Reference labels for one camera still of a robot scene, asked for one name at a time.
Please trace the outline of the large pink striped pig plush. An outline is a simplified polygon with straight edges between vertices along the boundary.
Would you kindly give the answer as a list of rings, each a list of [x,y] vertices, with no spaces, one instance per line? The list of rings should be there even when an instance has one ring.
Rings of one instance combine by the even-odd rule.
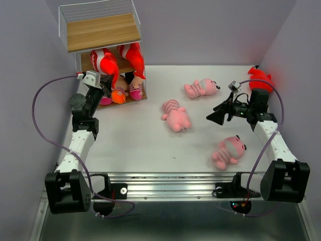
[[[186,112],[186,108],[180,106],[175,99],[170,99],[162,104],[164,111],[161,119],[167,121],[168,126],[174,131],[179,132],[183,129],[189,129],[192,124]]]

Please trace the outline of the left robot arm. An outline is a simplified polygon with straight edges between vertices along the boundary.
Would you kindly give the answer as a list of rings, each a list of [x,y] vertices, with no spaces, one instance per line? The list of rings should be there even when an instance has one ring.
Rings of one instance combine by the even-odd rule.
[[[94,114],[103,98],[111,96],[114,75],[100,77],[98,73],[78,75],[87,87],[85,95],[70,97],[72,137],[65,157],[53,173],[45,177],[50,211],[53,214],[86,212],[90,208],[92,186],[84,167],[90,148],[99,132],[99,120]]]

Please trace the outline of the boy doll magenta pants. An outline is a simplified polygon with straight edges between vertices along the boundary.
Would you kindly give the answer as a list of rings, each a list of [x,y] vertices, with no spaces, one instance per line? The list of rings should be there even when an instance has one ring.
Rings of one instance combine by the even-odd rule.
[[[113,103],[113,100],[108,97],[103,97],[100,101],[100,105],[109,105],[111,103]]]

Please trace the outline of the red whale plush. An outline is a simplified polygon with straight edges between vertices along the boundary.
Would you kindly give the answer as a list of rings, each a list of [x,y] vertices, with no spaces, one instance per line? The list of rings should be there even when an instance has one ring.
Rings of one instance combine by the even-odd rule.
[[[141,52],[140,44],[138,42],[124,44],[119,45],[116,48],[118,53],[134,68],[133,74],[141,79],[146,79],[144,74],[144,58]]]

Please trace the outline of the red plush corner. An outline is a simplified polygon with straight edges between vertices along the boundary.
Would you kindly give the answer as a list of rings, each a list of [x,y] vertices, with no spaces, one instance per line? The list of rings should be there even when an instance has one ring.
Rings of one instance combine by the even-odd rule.
[[[249,78],[254,80],[254,79],[259,79],[260,81],[250,81],[249,82],[249,88],[251,90],[253,89],[265,89],[267,90],[269,93],[273,92],[273,88],[269,85],[273,85],[274,83],[271,80],[271,75],[270,74],[266,74],[264,71],[257,69],[255,67],[251,67],[250,70],[248,71],[249,74]]]

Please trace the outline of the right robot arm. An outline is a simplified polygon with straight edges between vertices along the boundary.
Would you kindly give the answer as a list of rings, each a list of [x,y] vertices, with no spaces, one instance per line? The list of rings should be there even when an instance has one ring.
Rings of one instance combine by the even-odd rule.
[[[242,196],[262,197],[266,201],[302,202],[310,174],[307,163],[300,162],[288,149],[279,128],[281,124],[272,113],[268,113],[269,93],[264,89],[251,91],[248,103],[239,102],[231,93],[227,100],[213,109],[207,120],[223,125],[233,117],[245,118],[263,145],[255,166],[266,155],[270,164],[264,175],[239,172],[231,183],[231,192]]]

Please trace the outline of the red shark plush mouth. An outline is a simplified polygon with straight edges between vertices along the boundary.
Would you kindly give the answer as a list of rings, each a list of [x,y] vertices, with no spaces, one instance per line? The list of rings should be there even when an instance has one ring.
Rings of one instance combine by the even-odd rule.
[[[92,50],[90,53],[92,67],[102,75],[113,75],[111,87],[115,89],[119,76],[116,57],[108,48]]]

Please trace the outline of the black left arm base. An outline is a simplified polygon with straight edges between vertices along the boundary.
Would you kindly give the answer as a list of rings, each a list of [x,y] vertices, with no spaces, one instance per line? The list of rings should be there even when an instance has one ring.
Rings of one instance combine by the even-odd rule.
[[[94,189],[92,210],[95,216],[102,219],[124,217],[135,208],[135,204],[127,200],[126,183],[112,183],[106,173],[91,174]]]

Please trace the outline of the boy doll magenta striped shirt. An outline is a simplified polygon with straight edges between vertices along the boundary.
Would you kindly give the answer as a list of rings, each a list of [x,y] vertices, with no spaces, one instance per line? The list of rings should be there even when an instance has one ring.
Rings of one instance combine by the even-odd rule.
[[[125,80],[129,85],[129,95],[134,100],[141,100],[143,91],[142,83],[144,79],[134,75],[134,72],[125,73]]]

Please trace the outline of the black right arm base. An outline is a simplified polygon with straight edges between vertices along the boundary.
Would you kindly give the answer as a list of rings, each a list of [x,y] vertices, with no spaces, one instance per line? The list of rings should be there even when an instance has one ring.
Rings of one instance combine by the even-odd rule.
[[[219,199],[231,198],[230,207],[236,214],[246,216],[252,208],[251,198],[261,197],[260,193],[246,189],[249,173],[237,172],[231,182],[217,182],[212,196]]]

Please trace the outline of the boy doll orange pants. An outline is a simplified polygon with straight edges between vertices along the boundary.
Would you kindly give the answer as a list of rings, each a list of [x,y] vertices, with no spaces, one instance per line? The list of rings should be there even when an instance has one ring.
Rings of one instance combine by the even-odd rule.
[[[111,93],[111,99],[113,102],[117,104],[123,104],[126,102],[126,97],[128,93],[126,92],[128,89],[128,83],[126,82],[124,76],[120,75],[115,84],[115,88]]]

